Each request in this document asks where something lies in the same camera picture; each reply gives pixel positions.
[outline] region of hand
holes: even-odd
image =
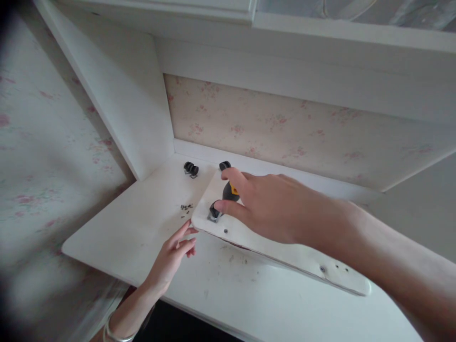
[[[324,250],[343,234],[349,202],[331,199],[282,174],[257,177],[228,168],[222,179],[237,189],[244,205],[220,200],[215,209],[270,240]]]
[[[141,285],[142,287],[146,287],[147,289],[158,293],[159,296],[164,295],[170,286],[172,278],[179,269],[184,255],[186,255],[187,258],[196,255],[195,237],[190,240],[180,241],[188,234],[198,233],[195,228],[190,227],[190,223],[190,220],[185,222],[177,232],[165,241],[158,253],[157,259],[155,259],[149,275]]]

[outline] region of pink floral pattern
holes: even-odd
[[[8,127],[10,124],[10,118],[6,114],[0,114],[0,128]]]
[[[165,75],[175,137],[382,190],[456,128]]]
[[[115,280],[61,248],[134,178],[37,9],[18,11],[0,69],[2,273],[36,340],[88,341],[74,334]]]

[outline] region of desk surface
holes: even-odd
[[[199,166],[194,180],[183,173],[186,161]],[[138,286],[163,242],[191,217],[181,205],[196,206],[217,167],[174,154],[79,229],[63,252]],[[183,260],[164,299],[248,340],[421,340],[375,284],[370,296],[354,296],[262,264],[203,233],[196,257]]]

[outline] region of dark floor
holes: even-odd
[[[198,318],[163,301],[158,301],[146,327],[133,342],[174,341],[242,342]]]

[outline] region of silver bangle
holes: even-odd
[[[111,314],[108,317],[108,320],[106,321],[106,323],[104,325],[105,327],[103,329],[103,342],[108,342],[106,340],[106,337],[108,337],[111,341],[114,341],[114,342],[131,342],[131,341],[133,341],[136,333],[134,333],[130,337],[127,337],[125,339],[121,339],[121,338],[118,338],[118,337],[114,336],[114,334],[111,331],[111,329],[109,329],[109,322],[111,321],[111,317],[113,316],[114,312],[115,311],[111,312]]]

